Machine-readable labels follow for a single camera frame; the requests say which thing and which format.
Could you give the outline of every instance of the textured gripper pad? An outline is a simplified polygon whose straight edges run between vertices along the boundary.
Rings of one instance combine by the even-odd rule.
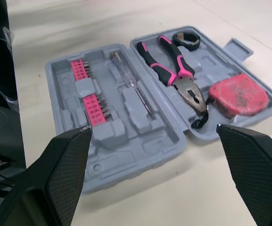
[[[252,217],[258,226],[272,225],[272,160],[251,137],[227,129],[218,133],[233,181]],[[269,141],[271,148],[271,138],[257,132],[255,137]]]

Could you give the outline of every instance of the tool kit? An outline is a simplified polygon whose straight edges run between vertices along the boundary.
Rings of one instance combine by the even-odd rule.
[[[186,26],[47,63],[57,134],[92,126],[83,193],[161,166],[185,149],[185,134],[206,144],[217,124],[271,116],[272,90],[241,64],[252,54]]]

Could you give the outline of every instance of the screwdriver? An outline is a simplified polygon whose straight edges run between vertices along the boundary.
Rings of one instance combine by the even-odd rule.
[[[145,103],[143,98],[143,93],[138,88],[138,84],[136,78],[133,76],[132,72],[128,69],[127,66],[124,65],[122,59],[120,58],[118,52],[112,52],[110,54],[112,61],[115,63],[116,67],[118,68],[122,78],[127,85],[127,87],[133,87],[138,94],[141,102],[143,103],[144,107],[146,108],[148,114],[150,115],[151,119],[154,120],[155,116],[153,115],[152,111],[149,109],[148,105]]]

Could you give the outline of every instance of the gray plastic case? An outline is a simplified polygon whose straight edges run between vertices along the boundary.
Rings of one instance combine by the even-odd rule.
[[[266,90],[270,100],[267,108],[254,116],[237,116],[231,120],[210,105],[208,122],[201,129],[192,129],[191,123],[198,118],[194,110],[183,102],[174,87],[165,87],[158,80],[135,48],[139,41],[144,41],[155,60],[175,71],[157,37],[162,34],[171,39],[177,32],[194,32],[201,37],[199,49],[193,52],[185,47],[179,49],[195,70],[194,82],[205,97],[214,83],[245,73]],[[135,90],[125,85],[110,60],[112,51],[119,51],[133,72],[155,120],[148,117]],[[205,144],[218,138],[215,129],[219,123],[247,126],[272,115],[272,90],[241,64],[252,54],[253,51],[235,39],[220,48],[198,29],[186,26],[136,38],[131,41],[131,48],[113,44],[50,61],[46,73],[57,134],[88,125],[82,102],[87,95],[103,96],[111,110],[112,120],[93,127],[83,193],[111,187],[161,166],[185,149],[184,133]],[[70,62],[80,58],[90,63],[94,80],[75,81]]]

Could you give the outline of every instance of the black object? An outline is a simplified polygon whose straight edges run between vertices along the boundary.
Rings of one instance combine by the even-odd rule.
[[[25,153],[19,114],[0,107],[0,155],[14,167],[25,167]]]
[[[81,194],[91,128],[53,138],[0,205],[0,226],[69,226]]]
[[[208,98],[208,99],[206,100],[206,106],[207,106],[207,108],[208,108],[208,105],[209,105],[210,103],[212,103],[212,102],[214,102],[214,99]],[[205,125],[205,123],[208,121],[208,119],[209,119],[209,113],[208,113],[208,109],[207,109],[207,111],[204,113],[203,117],[202,117],[201,119],[195,120],[195,121],[191,124],[191,127],[192,127],[193,129],[201,129],[201,128]]]
[[[236,188],[251,215],[258,226],[272,226],[272,139],[229,125],[219,125],[217,132]],[[52,139],[0,205],[0,226],[70,225],[82,189],[90,139],[90,128]]]
[[[254,130],[219,125],[231,176],[258,226],[272,226],[272,139]]]
[[[182,53],[179,51],[178,47],[175,44],[173,44],[164,35],[160,35],[158,37],[158,42],[173,60],[179,78],[188,77],[187,73],[185,74],[186,71],[190,72],[192,76],[194,76],[195,71],[185,62]]]
[[[201,38],[200,36],[191,32],[179,32],[173,35],[173,43],[176,46],[184,46],[186,49],[192,52],[199,48]]]

